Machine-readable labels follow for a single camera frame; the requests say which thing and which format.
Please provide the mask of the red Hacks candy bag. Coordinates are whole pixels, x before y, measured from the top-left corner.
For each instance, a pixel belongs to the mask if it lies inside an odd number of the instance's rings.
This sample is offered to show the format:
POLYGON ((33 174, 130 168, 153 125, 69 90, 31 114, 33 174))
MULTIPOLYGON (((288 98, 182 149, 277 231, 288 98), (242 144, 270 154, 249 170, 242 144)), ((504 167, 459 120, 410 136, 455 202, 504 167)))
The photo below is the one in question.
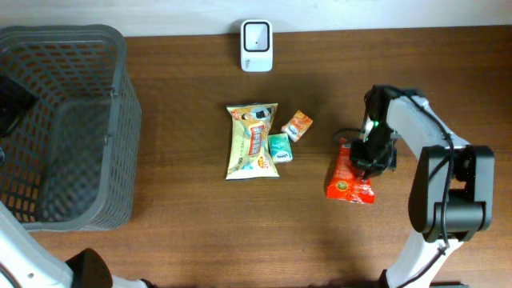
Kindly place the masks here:
POLYGON ((371 180, 363 179, 362 174, 352 166, 350 142, 340 139, 340 150, 336 166, 326 188, 326 197, 359 204, 374 204, 375 192, 371 180))

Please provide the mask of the orange tissue pack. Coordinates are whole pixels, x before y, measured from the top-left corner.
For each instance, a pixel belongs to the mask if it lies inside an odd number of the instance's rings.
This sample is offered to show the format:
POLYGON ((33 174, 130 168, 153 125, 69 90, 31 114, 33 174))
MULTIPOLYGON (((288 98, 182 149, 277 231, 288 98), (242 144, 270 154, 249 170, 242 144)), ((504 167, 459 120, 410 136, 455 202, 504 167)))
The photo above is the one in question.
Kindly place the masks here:
POLYGON ((297 142, 313 124, 313 120, 298 110, 291 120, 282 127, 285 133, 293 142, 297 142))

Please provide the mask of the green tissue pack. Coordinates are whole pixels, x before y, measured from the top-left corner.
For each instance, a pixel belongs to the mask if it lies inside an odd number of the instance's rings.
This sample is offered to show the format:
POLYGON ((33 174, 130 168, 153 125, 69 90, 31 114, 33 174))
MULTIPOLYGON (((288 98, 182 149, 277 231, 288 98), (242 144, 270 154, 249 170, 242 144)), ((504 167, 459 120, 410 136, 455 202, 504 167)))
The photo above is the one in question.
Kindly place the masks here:
POLYGON ((269 146, 274 163, 286 163, 293 160, 289 136, 286 133, 270 135, 269 146))

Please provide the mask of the yellow snack bag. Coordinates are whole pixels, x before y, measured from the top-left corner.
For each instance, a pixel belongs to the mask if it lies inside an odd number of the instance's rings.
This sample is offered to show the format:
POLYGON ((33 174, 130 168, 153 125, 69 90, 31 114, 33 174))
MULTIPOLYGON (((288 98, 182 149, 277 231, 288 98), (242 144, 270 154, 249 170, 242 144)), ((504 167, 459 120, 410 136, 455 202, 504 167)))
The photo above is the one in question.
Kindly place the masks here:
POLYGON ((232 120, 226 180, 279 177, 269 149, 269 132, 277 108, 277 103, 226 107, 232 120))

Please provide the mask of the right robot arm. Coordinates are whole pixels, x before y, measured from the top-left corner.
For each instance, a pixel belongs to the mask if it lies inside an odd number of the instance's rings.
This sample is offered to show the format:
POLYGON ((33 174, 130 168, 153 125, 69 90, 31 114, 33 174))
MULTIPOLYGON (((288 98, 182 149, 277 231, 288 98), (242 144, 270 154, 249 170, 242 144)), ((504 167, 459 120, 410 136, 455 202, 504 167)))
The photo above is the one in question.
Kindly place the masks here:
POLYGON ((442 265, 492 222, 494 153, 457 136, 416 89, 375 85, 364 96, 350 161, 364 179, 396 167, 402 139, 418 160, 408 200, 412 231, 381 287, 428 287, 442 265))

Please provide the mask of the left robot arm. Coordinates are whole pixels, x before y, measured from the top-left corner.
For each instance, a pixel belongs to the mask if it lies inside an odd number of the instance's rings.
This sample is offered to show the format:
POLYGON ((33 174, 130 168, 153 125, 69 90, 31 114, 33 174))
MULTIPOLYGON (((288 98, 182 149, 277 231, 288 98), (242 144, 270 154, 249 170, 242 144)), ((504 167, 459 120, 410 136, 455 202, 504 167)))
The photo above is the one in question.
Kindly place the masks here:
MULTIPOLYGON (((37 98, 14 80, 1 76, 1 136, 11 134, 37 98)), ((40 246, 21 223, 1 205, 2 287, 124 287, 147 288, 146 280, 112 275, 102 257, 91 248, 63 262, 40 246)))

